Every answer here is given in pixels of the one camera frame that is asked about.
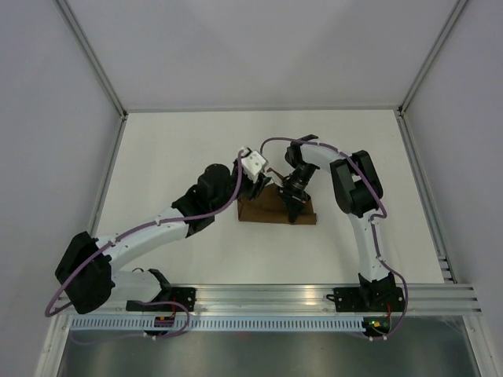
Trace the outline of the brown cloth napkin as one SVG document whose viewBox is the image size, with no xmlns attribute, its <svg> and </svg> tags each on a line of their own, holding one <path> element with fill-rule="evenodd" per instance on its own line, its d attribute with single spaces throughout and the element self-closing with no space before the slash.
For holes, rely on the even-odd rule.
<svg viewBox="0 0 503 377">
<path fill-rule="evenodd" d="M 257 199 L 249 201 L 244 198 L 244 184 L 247 179 L 244 175 L 244 181 L 241 183 L 240 191 L 237 196 L 237 218 L 239 221 L 283 225 L 317 224 L 318 217 L 314 212 L 311 198 L 296 222 L 290 224 L 288 222 L 285 204 L 277 194 L 277 189 L 281 187 L 281 183 L 285 177 L 272 168 L 266 171 L 266 176 L 272 178 L 271 183 L 263 189 Z"/>
</svg>

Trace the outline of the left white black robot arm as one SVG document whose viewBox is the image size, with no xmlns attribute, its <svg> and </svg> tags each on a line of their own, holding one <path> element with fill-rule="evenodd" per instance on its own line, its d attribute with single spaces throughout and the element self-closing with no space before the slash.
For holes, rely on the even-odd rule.
<svg viewBox="0 0 503 377">
<path fill-rule="evenodd" d="M 267 167 L 245 158 L 236 159 L 233 169 L 211 164 L 195 185 L 152 220 L 107 237 L 76 234 L 55 270 L 61 286 L 45 315 L 52 317 L 68 307 L 79 314 L 100 308 L 117 286 L 117 271 L 158 247 L 205 230 L 234 201 L 256 198 L 270 180 Z"/>
</svg>

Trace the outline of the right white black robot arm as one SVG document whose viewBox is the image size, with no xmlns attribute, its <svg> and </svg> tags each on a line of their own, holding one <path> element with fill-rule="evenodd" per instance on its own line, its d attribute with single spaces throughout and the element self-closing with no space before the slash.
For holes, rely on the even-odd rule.
<svg viewBox="0 0 503 377">
<path fill-rule="evenodd" d="M 378 217 L 383 188 L 369 153 L 361 150 L 348 155 L 318 143 L 314 135 L 292 139 L 285 153 L 293 172 L 282 179 L 277 193 L 285 204 L 288 222 L 294 223 L 310 201 L 306 187 L 318 170 L 330 174 L 336 204 L 348 215 L 359 256 L 359 295 L 368 310 L 379 309 L 395 283 L 382 265 L 379 250 Z"/>
</svg>

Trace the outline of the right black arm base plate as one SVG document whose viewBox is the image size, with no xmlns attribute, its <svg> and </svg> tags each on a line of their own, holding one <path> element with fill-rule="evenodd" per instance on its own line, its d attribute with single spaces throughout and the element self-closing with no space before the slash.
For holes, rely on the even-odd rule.
<svg viewBox="0 0 503 377">
<path fill-rule="evenodd" d="M 406 306 L 400 287 L 377 292 L 364 291 L 360 287 L 335 287 L 325 298 L 335 305 L 338 313 L 402 312 Z"/>
</svg>

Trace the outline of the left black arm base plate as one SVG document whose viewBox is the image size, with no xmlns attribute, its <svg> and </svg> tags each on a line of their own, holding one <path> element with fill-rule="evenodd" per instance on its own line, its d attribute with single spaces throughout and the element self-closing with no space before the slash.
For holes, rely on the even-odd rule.
<svg viewBox="0 0 503 377">
<path fill-rule="evenodd" d="M 146 303 L 138 300 L 128 300 L 127 312 L 182 312 L 185 307 L 190 313 L 196 303 L 196 288 L 194 287 L 171 287 L 162 288 L 160 293 Z"/>
</svg>

